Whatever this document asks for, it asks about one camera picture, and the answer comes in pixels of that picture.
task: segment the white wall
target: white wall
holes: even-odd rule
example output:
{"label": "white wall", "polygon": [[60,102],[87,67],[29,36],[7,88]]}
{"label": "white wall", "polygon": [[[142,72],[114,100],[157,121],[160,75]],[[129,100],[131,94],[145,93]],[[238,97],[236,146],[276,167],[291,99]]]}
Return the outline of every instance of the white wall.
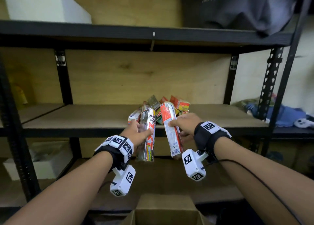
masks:
{"label": "white wall", "polygon": [[[289,47],[284,48],[274,93],[277,93]],[[231,103],[259,97],[270,50],[242,54],[239,57]],[[314,16],[309,16],[296,52],[283,104],[314,114]]]}

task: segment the black bag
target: black bag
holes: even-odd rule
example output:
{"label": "black bag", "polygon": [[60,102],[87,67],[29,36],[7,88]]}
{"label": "black bag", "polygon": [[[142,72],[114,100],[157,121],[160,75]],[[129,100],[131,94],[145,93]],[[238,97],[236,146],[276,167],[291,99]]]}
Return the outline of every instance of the black bag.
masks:
{"label": "black bag", "polygon": [[280,31],[291,19],[296,0],[181,0],[183,25],[191,28]]}

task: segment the person's left hand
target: person's left hand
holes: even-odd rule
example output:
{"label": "person's left hand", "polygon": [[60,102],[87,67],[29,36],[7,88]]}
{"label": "person's left hand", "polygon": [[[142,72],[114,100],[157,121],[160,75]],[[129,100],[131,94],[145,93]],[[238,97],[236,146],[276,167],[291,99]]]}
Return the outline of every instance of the person's left hand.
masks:
{"label": "person's left hand", "polygon": [[140,124],[137,121],[132,120],[130,125],[127,126],[120,134],[120,136],[125,136],[131,140],[134,145],[134,151],[136,151],[136,148],[139,144],[141,144],[148,136],[152,135],[154,132],[153,129],[147,129],[144,132],[139,132],[139,126]]}

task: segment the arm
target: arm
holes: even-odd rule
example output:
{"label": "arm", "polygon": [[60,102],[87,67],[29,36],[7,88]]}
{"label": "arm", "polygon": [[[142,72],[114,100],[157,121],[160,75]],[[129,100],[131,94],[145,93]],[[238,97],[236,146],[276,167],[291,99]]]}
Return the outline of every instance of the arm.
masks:
{"label": "arm", "polygon": [[[139,124],[133,121],[121,136],[129,138],[134,151],[151,131],[138,132]],[[68,225],[80,224],[95,198],[113,159],[109,152],[100,152],[61,179],[47,187],[5,225]]]}
{"label": "arm", "polygon": [[[201,122],[195,114],[186,114],[170,122],[179,126],[182,141],[191,140]],[[304,224],[314,224],[314,181],[281,164],[251,152],[226,137],[214,144],[218,160],[230,159],[247,167],[263,180],[294,211]],[[298,224],[278,199],[248,171],[232,162],[222,162],[246,200],[265,224]]]}

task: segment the forearm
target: forearm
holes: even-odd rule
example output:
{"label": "forearm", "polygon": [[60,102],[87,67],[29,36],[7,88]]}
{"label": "forearm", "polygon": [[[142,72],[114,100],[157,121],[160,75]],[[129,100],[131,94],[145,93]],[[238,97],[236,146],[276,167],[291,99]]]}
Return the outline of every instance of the forearm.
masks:
{"label": "forearm", "polygon": [[110,153],[98,153],[42,191],[5,225],[80,224],[111,166]]}
{"label": "forearm", "polygon": [[[235,160],[263,180],[307,225],[314,224],[314,181],[253,153],[225,137],[214,146],[218,159]],[[265,224],[298,224],[287,209],[241,166],[222,162],[230,177]]]}

